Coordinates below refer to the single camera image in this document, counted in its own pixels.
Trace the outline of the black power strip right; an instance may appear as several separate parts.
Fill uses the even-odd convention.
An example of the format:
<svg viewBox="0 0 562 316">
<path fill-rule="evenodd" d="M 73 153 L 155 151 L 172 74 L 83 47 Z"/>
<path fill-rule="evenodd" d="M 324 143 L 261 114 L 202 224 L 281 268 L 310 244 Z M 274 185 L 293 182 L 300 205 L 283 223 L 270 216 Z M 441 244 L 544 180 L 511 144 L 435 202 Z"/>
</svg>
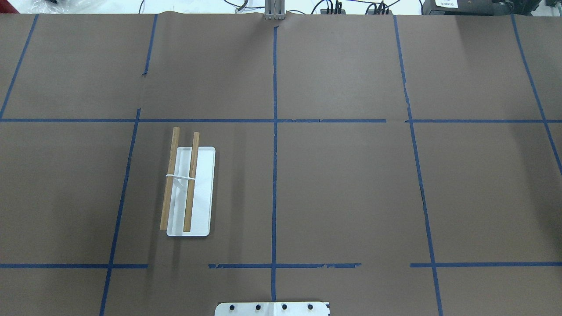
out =
<svg viewBox="0 0 562 316">
<path fill-rule="evenodd" d="M 386 3 L 383 0 L 379 2 L 369 3 L 369 6 L 365 10 L 365 15 L 389 15 L 391 14 L 391 6 L 394 3 Z"/>
</svg>

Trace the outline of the black box with label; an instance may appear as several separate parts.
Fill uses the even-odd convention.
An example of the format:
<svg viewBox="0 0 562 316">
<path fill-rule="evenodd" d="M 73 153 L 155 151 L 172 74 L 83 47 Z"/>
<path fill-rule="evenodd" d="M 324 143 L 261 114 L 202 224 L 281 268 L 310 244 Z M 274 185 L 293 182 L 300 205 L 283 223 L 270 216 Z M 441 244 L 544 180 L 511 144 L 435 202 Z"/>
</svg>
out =
<svg viewBox="0 0 562 316">
<path fill-rule="evenodd" d="M 425 0 L 423 15 L 529 16 L 540 0 Z"/>
</svg>

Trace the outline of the white rack base tray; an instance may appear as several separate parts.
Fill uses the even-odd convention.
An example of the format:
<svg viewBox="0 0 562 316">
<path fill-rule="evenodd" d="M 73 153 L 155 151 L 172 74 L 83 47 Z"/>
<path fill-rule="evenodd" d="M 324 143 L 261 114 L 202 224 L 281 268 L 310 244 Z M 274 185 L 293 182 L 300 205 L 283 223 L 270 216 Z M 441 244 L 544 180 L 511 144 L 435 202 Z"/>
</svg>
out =
<svg viewBox="0 0 562 316">
<path fill-rule="evenodd" d="M 177 148 L 175 175 L 188 176 L 191 147 Z M 199 147 L 191 232 L 183 232 L 187 180 L 174 179 L 166 234 L 169 237 L 207 237 L 211 227 L 216 150 Z"/>
</svg>

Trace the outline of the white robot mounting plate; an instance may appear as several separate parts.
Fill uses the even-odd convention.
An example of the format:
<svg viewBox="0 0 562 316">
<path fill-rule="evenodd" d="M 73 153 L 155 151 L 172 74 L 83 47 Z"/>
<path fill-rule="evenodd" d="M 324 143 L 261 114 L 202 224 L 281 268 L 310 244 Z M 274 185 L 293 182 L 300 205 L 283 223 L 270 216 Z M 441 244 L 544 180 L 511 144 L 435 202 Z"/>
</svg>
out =
<svg viewBox="0 0 562 316">
<path fill-rule="evenodd" d="M 215 316 L 329 316 L 328 302 L 223 302 Z"/>
</svg>

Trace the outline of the left wooden rack rod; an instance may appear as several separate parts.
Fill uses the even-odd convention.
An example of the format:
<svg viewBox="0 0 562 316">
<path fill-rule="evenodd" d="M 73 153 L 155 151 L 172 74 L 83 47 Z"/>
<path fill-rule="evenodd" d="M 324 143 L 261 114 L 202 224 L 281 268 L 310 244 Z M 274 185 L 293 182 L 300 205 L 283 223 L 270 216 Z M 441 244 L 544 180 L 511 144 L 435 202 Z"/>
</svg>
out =
<svg viewBox="0 0 562 316">
<path fill-rule="evenodd" d="M 171 134 L 169 162 L 167 164 L 165 190 L 163 195 L 162 213 L 160 221 L 160 230 L 167 230 L 171 207 L 171 193 L 173 189 L 175 164 L 177 159 L 177 148 L 180 140 L 180 128 L 174 127 Z"/>
</svg>

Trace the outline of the grey metal post bracket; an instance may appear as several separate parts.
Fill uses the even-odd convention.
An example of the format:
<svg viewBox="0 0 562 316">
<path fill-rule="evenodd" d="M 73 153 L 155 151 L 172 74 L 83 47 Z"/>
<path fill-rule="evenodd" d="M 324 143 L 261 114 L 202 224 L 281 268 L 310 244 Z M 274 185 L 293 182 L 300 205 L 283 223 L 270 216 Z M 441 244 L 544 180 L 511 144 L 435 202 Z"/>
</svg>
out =
<svg viewBox="0 0 562 316">
<path fill-rule="evenodd" d="M 265 0 L 264 18 L 265 20 L 285 20 L 285 0 Z"/>
</svg>

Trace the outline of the clear plastic bag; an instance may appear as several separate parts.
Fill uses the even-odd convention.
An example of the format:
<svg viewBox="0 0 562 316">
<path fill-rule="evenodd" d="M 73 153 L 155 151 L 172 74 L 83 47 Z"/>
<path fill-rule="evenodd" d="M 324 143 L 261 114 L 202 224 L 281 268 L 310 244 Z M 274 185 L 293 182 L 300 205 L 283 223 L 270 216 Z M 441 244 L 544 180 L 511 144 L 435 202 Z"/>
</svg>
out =
<svg viewBox="0 0 562 316">
<path fill-rule="evenodd" d="M 108 0 L 31 0 L 26 13 L 80 14 L 100 8 Z"/>
</svg>

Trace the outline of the white metal rack crossbar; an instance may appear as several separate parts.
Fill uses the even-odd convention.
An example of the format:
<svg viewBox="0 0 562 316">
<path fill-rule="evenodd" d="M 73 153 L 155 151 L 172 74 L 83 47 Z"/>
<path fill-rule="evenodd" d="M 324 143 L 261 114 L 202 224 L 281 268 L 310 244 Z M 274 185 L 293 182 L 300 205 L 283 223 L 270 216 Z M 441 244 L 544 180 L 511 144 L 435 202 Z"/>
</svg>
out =
<svg viewBox="0 0 562 316">
<path fill-rule="evenodd" d="M 175 175 L 175 174 L 166 174 L 166 177 L 167 178 L 173 178 L 173 179 L 179 179 L 179 180 L 187 180 L 187 181 L 193 180 L 193 181 L 195 181 L 195 178 L 193 178 L 193 177 L 180 176 L 180 175 Z"/>
</svg>

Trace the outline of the right wooden rack rod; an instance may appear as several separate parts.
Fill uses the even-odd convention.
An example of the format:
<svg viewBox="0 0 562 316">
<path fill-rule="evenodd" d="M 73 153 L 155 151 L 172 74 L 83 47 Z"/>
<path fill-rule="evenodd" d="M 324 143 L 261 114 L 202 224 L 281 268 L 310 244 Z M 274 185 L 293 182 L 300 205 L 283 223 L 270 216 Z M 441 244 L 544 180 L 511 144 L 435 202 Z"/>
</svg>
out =
<svg viewBox="0 0 562 316">
<path fill-rule="evenodd" d="M 191 232 L 191 218 L 193 213 L 194 195 L 195 195 L 195 178 L 197 173 L 198 164 L 198 150 L 199 150 L 199 132 L 194 132 L 192 146 L 191 146 L 191 156 L 189 163 L 189 174 L 188 174 L 188 187 L 187 196 L 185 201 L 185 214 L 184 214 L 184 226 L 183 232 Z"/>
</svg>

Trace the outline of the black power strip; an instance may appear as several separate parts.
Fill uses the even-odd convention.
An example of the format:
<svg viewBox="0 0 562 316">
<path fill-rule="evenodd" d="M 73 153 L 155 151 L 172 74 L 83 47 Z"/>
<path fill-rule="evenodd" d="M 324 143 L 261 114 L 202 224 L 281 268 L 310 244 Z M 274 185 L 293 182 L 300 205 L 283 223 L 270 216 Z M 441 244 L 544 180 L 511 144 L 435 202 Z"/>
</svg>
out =
<svg viewBox="0 0 562 316">
<path fill-rule="evenodd" d="M 320 9 L 321 3 L 326 3 L 326 8 Z M 324 15 L 342 15 L 346 14 L 346 11 L 343 9 L 343 2 L 340 0 L 322 0 L 319 4 L 315 7 L 315 9 L 319 10 L 319 14 Z"/>
<path fill-rule="evenodd" d="M 391 6 L 394 3 L 386 3 L 383 0 L 379 2 L 369 3 L 369 6 L 365 10 L 365 15 L 389 15 L 391 14 Z"/>
</svg>

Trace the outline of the wooden rack rod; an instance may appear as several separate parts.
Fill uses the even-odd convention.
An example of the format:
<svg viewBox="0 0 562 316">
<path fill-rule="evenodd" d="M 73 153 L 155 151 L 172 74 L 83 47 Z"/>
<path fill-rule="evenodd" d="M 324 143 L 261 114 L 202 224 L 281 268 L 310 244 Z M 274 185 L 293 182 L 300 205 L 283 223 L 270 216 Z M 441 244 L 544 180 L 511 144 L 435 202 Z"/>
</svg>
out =
<svg viewBox="0 0 562 316">
<path fill-rule="evenodd" d="M 160 221 L 160 230 L 167 230 L 171 207 L 171 193 L 173 189 L 175 164 L 177 159 L 177 148 L 180 140 L 180 128 L 174 127 L 171 134 L 169 162 L 167 164 L 165 190 L 163 195 L 162 213 Z"/>
<path fill-rule="evenodd" d="M 192 146 L 191 146 L 191 156 L 189 163 L 189 174 L 188 174 L 188 187 L 187 196 L 185 201 L 185 214 L 184 214 L 184 226 L 183 232 L 191 232 L 191 218 L 193 213 L 194 195 L 195 195 L 195 178 L 197 173 L 198 164 L 198 150 L 199 150 L 199 132 L 194 132 Z"/>
</svg>

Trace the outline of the black power strip left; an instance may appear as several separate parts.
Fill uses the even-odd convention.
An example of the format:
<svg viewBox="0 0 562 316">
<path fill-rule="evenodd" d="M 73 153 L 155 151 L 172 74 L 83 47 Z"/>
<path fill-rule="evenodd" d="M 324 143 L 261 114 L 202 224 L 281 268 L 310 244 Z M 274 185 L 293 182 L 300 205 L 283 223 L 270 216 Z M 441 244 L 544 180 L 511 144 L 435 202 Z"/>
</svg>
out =
<svg viewBox="0 0 562 316">
<path fill-rule="evenodd" d="M 320 9 L 321 3 L 326 3 L 326 8 Z M 340 0 L 322 0 L 319 4 L 315 7 L 315 9 L 319 10 L 319 14 L 324 15 L 342 15 L 346 14 L 346 11 L 343 9 L 343 2 Z"/>
</svg>

